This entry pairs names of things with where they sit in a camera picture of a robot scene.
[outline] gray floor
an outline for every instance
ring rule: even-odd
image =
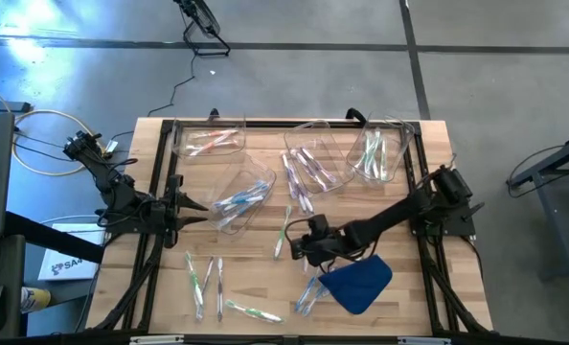
[[[223,36],[236,42],[406,42],[396,0],[208,4]],[[419,44],[569,46],[569,0],[410,0],[409,6]],[[21,15],[25,10],[29,15]],[[177,15],[168,0],[0,0],[0,35],[178,41]],[[187,50],[41,48],[14,41],[0,46],[0,92],[75,114],[107,138],[166,104],[171,87],[190,75],[191,58]],[[541,283],[536,276],[557,251],[537,197],[510,199],[504,185],[527,155],[569,139],[569,55],[421,54],[420,61],[431,118],[447,121],[457,166],[475,199],[487,203],[475,221],[495,330],[569,340],[569,279]],[[240,50],[228,59],[197,59],[194,73],[175,106],[157,115],[206,116],[217,107],[248,117],[329,118],[354,106],[420,117],[406,52]],[[21,127],[59,143],[77,130],[52,116]],[[45,170],[70,165],[22,156]],[[46,177],[12,163],[9,209],[20,215],[42,220],[101,206],[87,172]],[[29,248],[28,262],[39,263],[40,253]],[[33,314],[30,334],[71,331],[79,305]]]

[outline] black cable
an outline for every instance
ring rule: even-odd
[[[14,135],[22,136],[23,138],[27,138],[27,139],[29,139],[29,140],[33,140],[33,141],[38,142],[38,143],[50,145],[50,146],[55,147],[55,148],[61,148],[61,149],[63,149],[63,146],[62,146],[62,145],[57,145],[57,144],[49,143],[49,142],[44,141],[44,140],[35,139],[35,138],[30,137],[29,135],[25,135],[25,134],[20,133],[20,132],[15,132]]]
[[[312,219],[312,217],[308,217],[308,218],[301,218],[301,219],[295,219],[293,221],[290,221],[285,227],[284,227],[284,237],[286,238],[286,240],[289,242],[289,244],[291,244],[291,238],[288,236],[288,228],[291,227],[291,225],[296,224],[298,222],[302,222],[302,221],[309,221],[310,219]]]
[[[149,204],[149,203],[151,203],[151,202],[159,202],[159,200],[144,200],[144,201],[140,202],[140,204],[138,205],[138,207],[136,207],[136,209],[133,210],[133,212],[132,212],[130,215],[127,215],[127,216],[125,216],[125,217],[123,217],[123,218],[120,218],[120,219],[118,219],[118,220],[115,220],[115,221],[113,221],[113,222],[108,222],[107,224],[102,224],[102,223],[101,223],[101,220],[105,217],[105,215],[108,214],[108,213],[111,213],[111,212],[108,212],[108,210],[105,210],[105,211],[100,215],[100,217],[97,219],[97,226],[100,226],[100,227],[110,227],[110,226],[118,225],[118,224],[120,224],[120,223],[122,223],[122,222],[124,222],[124,221],[126,221],[126,220],[128,220],[128,219],[130,219],[130,218],[132,218],[132,217],[134,217],[135,215],[137,215],[138,212],[142,209],[142,207],[144,207],[145,205],[147,205],[147,204]]]
[[[182,85],[186,84],[187,82],[195,79],[195,71],[193,69],[193,62],[195,61],[195,58],[197,58],[197,55],[193,56],[193,58],[191,59],[191,77],[184,80],[184,81],[179,82],[178,84],[176,84],[173,87],[173,90],[171,92],[170,102],[166,105],[159,106],[157,108],[152,109],[151,111],[148,112],[147,117],[150,117],[150,115],[152,115],[152,113],[154,113],[156,111],[163,110],[165,108],[169,108],[170,106],[173,106],[173,99],[176,97],[176,89],[178,88],[178,86],[182,86]]]
[[[110,138],[110,141],[112,141],[112,140],[114,140],[114,139],[116,139],[116,138],[118,138],[118,137],[120,137],[120,136],[122,136],[122,135],[133,134],[133,132],[134,132],[134,130],[128,130],[128,131],[125,131],[125,132],[121,132],[121,133],[118,133],[118,134],[114,134],[114,136],[113,136],[112,138]]]
[[[478,269],[480,269],[480,277],[482,280],[485,280],[485,273],[483,272],[483,261],[480,259],[480,254],[478,253],[478,249],[476,249],[476,245],[474,245],[474,243],[472,243],[472,241],[470,241],[469,238],[466,236],[462,236],[461,238],[462,240],[467,242],[467,244],[469,244],[470,247],[472,247],[474,254],[476,254],[476,260],[478,260]]]
[[[374,241],[374,247],[372,247],[372,251],[370,252],[370,256],[368,258],[371,258],[374,253],[376,253],[376,247],[378,246],[378,240],[380,240],[380,235],[378,235],[378,238],[376,238],[376,241]]]
[[[39,153],[39,154],[41,154],[41,155],[45,155],[45,156],[47,156],[47,157],[50,157],[50,158],[53,158],[53,159],[56,159],[56,160],[60,160],[60,161],[63,161],[63,162],[74,162],[74,161],[71,160],[71,159],[65,159],[65,158],[55,157],[55,156],[50,155],[50,154],[48,154],[48,153],[44,153],[44,152],[39,151],[39,150],[37,150],[37,149],[30,149],[30,148],[24,147],[24,146],[22,146],[22,145],[16,144],[16,143],[14,143],[14,142],[12,142],[12,144],[15,145],[15,146],[17,146],[18,148],[23,149],[23,150],[29,150],[29,151],[31,151],[31,152]]]
[[[110,174],[112,173],[112,171],[114,169],[116,169],[117,167],[121,167],[121,166],[126,166],[126,165],[131,165],[131,164],[135,164],[138,163],[138,159],[137,158],[127,158],[126,160],[124,160],[123,162],[119,162],[116,163],[115,165],[113,165],[112,167],[110,167],[110,169],[108,169],[108,172],[106,173],[107,178],[110,178]]]
[[[100,268],[98,267],[97,270],[95,271],[95,274],[93,275],[93,280],[91,281],[91,285],[89,286],[89,290],[86,292],[86,298],[84,299],[84,304],[82,305],[82,311],[80,312],[80,317],[78,319],[78,323],[76,324],[76,327],[74,328],[74,333],[77,333],[78,330],[80,329],[80,324],[82,323],[82,319],[84,318],[84,314],[86,313],[86,308],[89,305],[89,300],[91,299],[91,291],[93,290],[93,286],[95,285],[95,282],[97,282],[97,274],[100,272]]]
[[[511,172],[510,176],[508,177],[508,181],[506,181],[506,185],[507,185],[507,187],[508,187],[508,195],[509,195],[511,198],[520,198],[520,197],[525,196],[525,195],[527,195],[527,194],[529,194],[529,193],[531,193],[531,192],[537,191],[538,189],[540,189],[540,188],[546,186],[547,184],[553,183],[553,182],[559,180],[560,178],[563,178],[563,177],[569,175],[569,172],[567,172],[567,173],[564,173],[564,174],[562,174],[562,175],[559,175],[559,176],[557,176],[557,177],[555,177],[555,178],[552,178],[552,179],[550,179],[550,180],[548,180],[548,181],[542,183],[541,185],[532,188],[532,189],[529,190],[529,191],[525,191],[525,192],[523,192],[523,193],[521,193],[521,194],[519,194],[519,195],[513,195],[513,194],[512,194],[512,178],[514,177],[514,173],[516,173],[516,171],[517,171],[523,164],[525,164],[527,161],[529,161],[530,159],[536,157],[537,155],[539,155],[539,154],[541,154],[541,153],[544,153],[544,152],[546,152],[546,151],[548,151],[548,150],[560,149],[560,148],[563,148],[564,146],[565,146],[565,145],[555,145],[555,146],[552,146],[552,147],[549,147],[549,148],[546,148],[546,149],[541,149],[541,150],[539,150],[539,151],[537,151],[537,152],[534,152],[534,153],[532,153],[531,155],[527,156],[527,158],[523,159],[523,161],[522,161],[521,163],[517,164],[516,167],[514,167],[514,169],[512,169],[512,172]]]

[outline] clear toothbrush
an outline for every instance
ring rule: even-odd
[[[291,211],[293,208],[291,205],[286,206],[286,212],[284,213],[284,224],[281,228],[280,233],[278,234],[278,241],[276,242],[276,247],[274,248],[274,260],[278,260],[278,257],[281,255],[281,249],[283,248],[283,241],[285,240],[285,228],[286,224],[288,223],[288,217],[291,216]]]
[[[218,296],[216,297],[216,318],[223,319],[223,258],[218,258]]]
[[[206,277],[204,277],[204,285],[201,287],[201,296],[204,296],[204,292],[206,292],[206,287],[208,286],[208,280],[210,280],[210,272],[212,271],[212,264],[215,261],[215,257],[210,257],[210,261],[208,262],[208,271],[206,272]]]

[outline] blue cloth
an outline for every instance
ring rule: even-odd
[[[319,277],[333,298],[350,313],[365,311],[391,282],[393,271],[377,255]]]

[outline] wooden tabletop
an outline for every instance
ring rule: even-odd
[[[163,119],[142,118],[138,120],[135,129],[129,157],[138,158],[139,162],[128,166],[125,172],[136,180],[136,189],[139,191],[148,191],[162,121]],[[294,206],[294,219],[301,217],[297,203],[288,195],[285,171],[280,160],[280,152],[285,149],[282,135],[285,130],[247,129],[246,153],[271,168],[277,179],[271,197],[244,231],[229,236],[219,234],[207,222],[198,223],[181,230],[177,246],[163,251],[149,331],[153,334],[430,334],[419,251],[407,222],[380,237],[376,254],[393,269],[394,276],[364,313],[348,314],[330,296],[320,300],[308,317],[293,312],[295,302],[304,290],[309,276],[303,274],[301,261],[290,259],[287,245],[284,246],[279,261],[272,259],[286,206]],[[421,121],[421,131],[429,170],[432,172],[441,164],[447,164],[451,158],[446,124],[443,121]],[[333,129],[332,135],[346,156],[358,135],[358,129]],[[164,169],[169,162],[168,155],[164,160]],[[416,154],[412,156],[416,174],[419,175]],[[330,224],[337,226],[384,210],[408,194],[403,163],[401,166],[395,179],[382,189],[369,188],[356,177],[343,187],[341,193],[314,198],[316,213],[326,214]],[[185,174],[183,191],[189,192],[191,198],[201,199],[201,186],[206,184],[206,180],[216,179],[210,168],[206,167],[190,168],[180,164],[177,172]],[[165,173],[162,173],[161,180],[165,180]],[[193,211],[183,211],[183,215],[187,213],[192,214]],[[303,223],[294,225],[291,237],[301,235],[304,227]],[[105,250],[87,327],[102,321],[128,287],[137,241],[137,235],[123,235]],[[445,238],[444,249],[451,285],[477,320],[491,329],[489,309],[474,252],[459,238]],[[223,307],[222,322],[217,322],[215,266],[205,295],[204,319],[196,322],[184,259],[187,250],[193,254],[200,281],[203,281],[209,257],[223,257],[224,300],[232,299],[247,307],[279,315],[286,320],[285,323],[266,323],[226,307]],[[145,289],[142,288],[136,305],[134,326],[142,312],[144,295]],[[437,298],[441,320],[446,327],[444,300],[439,292]]]

